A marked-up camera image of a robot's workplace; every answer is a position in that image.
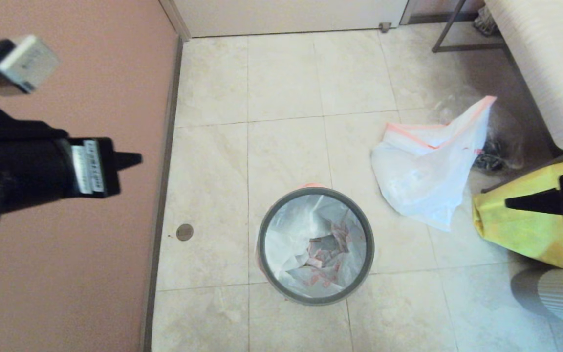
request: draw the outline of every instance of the white plastic bag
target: white plastic bag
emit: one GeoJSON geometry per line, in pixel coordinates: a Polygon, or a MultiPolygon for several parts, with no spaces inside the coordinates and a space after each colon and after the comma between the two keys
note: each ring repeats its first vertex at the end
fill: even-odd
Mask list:
{"type": "Polygon", "coordinates": [[[384,198],[397,212],[451,229],[451,216],[483,149],[495,100],[486,96],[448,125],[388,123],[371,162],[384,198]]]}
{"type": "Polygon", "coordinates": [[[307,195],[277,210],[264,248],[268,267],[284,287],[307,298],[322,298],[341,292],[357,278],[366,258],[366,237],[344,203],[307,195]]]}

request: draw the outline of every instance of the round trash can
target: round trash can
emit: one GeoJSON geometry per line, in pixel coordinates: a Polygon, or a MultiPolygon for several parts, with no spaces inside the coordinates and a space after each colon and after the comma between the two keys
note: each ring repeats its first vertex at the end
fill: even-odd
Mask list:
{"type": "Polygon", "coordinates": [[[323,306],[345,299],[368,275],[375,245],[368,219],[344,194],[306,187],[264,216],[256,255],[268,281],[291,301],[323,306]]]}

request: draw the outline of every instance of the baseboard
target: baseboard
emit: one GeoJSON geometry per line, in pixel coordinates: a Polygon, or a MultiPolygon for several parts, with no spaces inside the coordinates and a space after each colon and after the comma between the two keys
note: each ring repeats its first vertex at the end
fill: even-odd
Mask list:
{"type": "MultiPolygon", "coordinates": [[[[407,24],[421,24],[421,23],[440,23],[449,22],[452,13],[438,13],[438,14],[414,14],[410,16],[407,24]]],[[[472,22],[479,14],[475,11],[472,13],[459,13],[455,17],[455,22],[472,22]]]]}
{"type": "Polygon", "coordinates": [[[171,153],[173,150],[173,132],[175,130],[175,118],[177,110],[177,93],[179,88],[179,72],[181,70],[181,55],[183,53],[184,42],[178,38],[177,50],[175,53],[173,81],[169,87],[166,102],[166,134],[165,147],[162,160],[162,172],[160,179],[160,189],[158,196],[157,217],[155,234],[152,241],[150,280],[147,292],[147,305],[145,307],[145,321],[143,324],[142,350],[150,352],[152,350],[152,331],[153,331],[153,310],[156,301],[156,283],[158,282],[158,262],[160,256],[160,241],[162,239],[162,226],[164,222],[164,211],[166,203],[166,190],[168,187],[169,169],[171,166],[171,153]]]}

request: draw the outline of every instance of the tile floor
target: tile floor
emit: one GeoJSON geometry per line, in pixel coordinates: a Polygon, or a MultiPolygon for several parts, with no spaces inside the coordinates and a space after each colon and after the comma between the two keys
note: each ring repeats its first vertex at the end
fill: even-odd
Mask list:
{"type": "MultiPolygon", "coordinates": [[[[451,233],[397,214],[375,182],[369,152],[385,123],[426,122],[456,87],[531,114],[502,51],[432,54],[443,26],[185,44],[154,352],[563,352],[563,322],[510,293],[531,262],[472,227],[470,194],[498,178],[471,173],[451,233]],[[284,300],[253,256],[268,207],[306,182],[355,200],[377,248],[364,285],[326,307],[284,300]],[[181,223],[195,229],[187,242],[175,238],[181,223]]],[[[447,43],[475,36],[458,24],[447,43]]]]}

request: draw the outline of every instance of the white door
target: white door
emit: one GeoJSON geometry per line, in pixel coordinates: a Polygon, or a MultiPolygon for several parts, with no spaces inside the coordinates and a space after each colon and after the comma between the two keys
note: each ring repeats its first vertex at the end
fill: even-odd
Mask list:
{"type": "Polygon", "coordinates": [[[397,27],[407,0],[174,0],[193,37],[397,27]]]}

